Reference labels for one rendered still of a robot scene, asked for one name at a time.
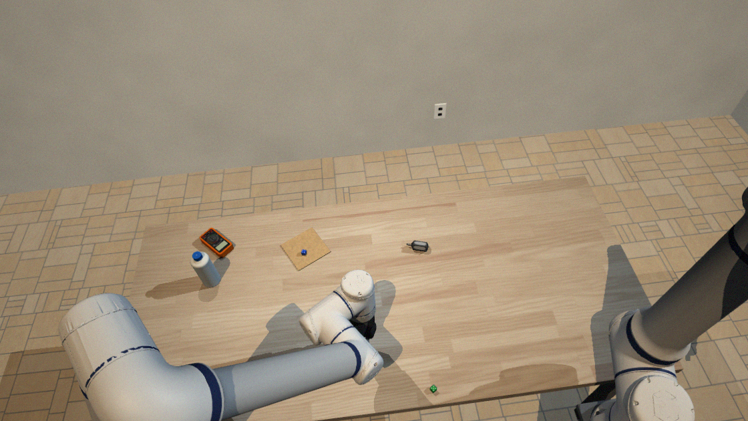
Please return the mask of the orange square mat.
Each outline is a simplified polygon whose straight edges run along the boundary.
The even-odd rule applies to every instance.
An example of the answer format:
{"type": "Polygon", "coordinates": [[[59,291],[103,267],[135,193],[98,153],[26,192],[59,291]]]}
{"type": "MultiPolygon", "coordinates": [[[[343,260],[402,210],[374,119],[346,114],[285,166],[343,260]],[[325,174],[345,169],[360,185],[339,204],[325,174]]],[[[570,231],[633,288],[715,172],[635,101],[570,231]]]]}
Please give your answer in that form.
{"type": "Polygon", "coordinates": [[[280,245],[299,271],[330,253],[312,227],[280,245]],[[306,255],[301,254],[302,249],[307,250],[306,255]]]}

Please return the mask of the orange digital multimeter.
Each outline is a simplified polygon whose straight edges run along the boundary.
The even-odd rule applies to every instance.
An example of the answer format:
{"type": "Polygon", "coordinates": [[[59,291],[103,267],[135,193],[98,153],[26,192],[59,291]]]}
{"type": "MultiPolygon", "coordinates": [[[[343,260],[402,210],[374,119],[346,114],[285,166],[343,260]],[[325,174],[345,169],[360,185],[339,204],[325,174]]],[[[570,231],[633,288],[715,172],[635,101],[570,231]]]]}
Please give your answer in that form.
{"type": "Polygon", "coordinates": [[[220,258],[224,258],[233,250],[232,243],[213,228],[208,229],[201,235],[200,240],[220,258]]]}

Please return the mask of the grey plastic bottle with blue cap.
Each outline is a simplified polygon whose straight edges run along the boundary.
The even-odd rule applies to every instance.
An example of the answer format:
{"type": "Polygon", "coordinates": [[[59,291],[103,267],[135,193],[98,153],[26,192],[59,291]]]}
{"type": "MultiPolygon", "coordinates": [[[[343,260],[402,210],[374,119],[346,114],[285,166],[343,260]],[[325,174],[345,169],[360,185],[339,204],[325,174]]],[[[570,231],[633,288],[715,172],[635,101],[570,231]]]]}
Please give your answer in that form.
{"type": "Polygon", "coordinates": [[[203,281],[204,286],[214,287],[219,284],[220,275],[216,268],[214,268],[213,262],[205,252],[196,251],[193,253],[190,264],[194,268],[195,272],[203,281]]]}

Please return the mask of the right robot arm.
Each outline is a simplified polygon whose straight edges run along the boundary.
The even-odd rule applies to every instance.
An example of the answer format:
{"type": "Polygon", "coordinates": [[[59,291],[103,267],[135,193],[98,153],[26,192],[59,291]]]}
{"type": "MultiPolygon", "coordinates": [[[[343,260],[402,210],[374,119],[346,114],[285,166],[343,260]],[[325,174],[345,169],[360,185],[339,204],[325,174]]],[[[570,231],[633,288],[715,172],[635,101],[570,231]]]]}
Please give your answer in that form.
{"type": "Polygon", "coordinates": [[[675,363],[692,341],[748,301],[748,187],[742,202],[739,221],[652,307],[612,319],[616,399],[598,405],[590,421],[695,421],[675,363]]]}

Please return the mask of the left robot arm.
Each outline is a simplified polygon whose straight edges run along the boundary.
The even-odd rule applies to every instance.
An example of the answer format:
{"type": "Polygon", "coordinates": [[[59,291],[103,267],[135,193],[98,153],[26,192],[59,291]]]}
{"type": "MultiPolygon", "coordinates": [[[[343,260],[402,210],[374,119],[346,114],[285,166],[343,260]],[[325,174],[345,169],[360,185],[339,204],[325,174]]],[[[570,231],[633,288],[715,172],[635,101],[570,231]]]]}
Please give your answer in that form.
{"type": "Polygon", "coordinates": [[[299,318],[324,346],[217,369],[171,366],[134,306],[115,293],[75,304],[58,331],[92,421],[222,421],[341,380],[372,380],[383,358],[349,320],[374,310],[374,290],[368,272],[346,273],[299,318]]]}

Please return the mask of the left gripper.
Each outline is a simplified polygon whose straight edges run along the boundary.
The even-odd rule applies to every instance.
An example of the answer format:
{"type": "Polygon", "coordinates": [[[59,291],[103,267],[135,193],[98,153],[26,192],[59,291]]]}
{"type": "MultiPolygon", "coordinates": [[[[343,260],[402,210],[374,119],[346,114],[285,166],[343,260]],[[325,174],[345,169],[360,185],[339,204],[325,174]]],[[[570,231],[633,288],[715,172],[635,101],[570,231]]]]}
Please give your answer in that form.
{"type": "Polygon", "coordinates": [[[353,326],[362,334],[363,337],[365,337],[365,339],[368,342],[369,342],[369,339],[373,338],[373,336],[375,335],[375,331],[377,329],[376,323],[375,323],[375,311],[376,311],[376,306],[374,310],[368,316],[353,317],[349,320],[351,324],[353,324],[353,326]]]}

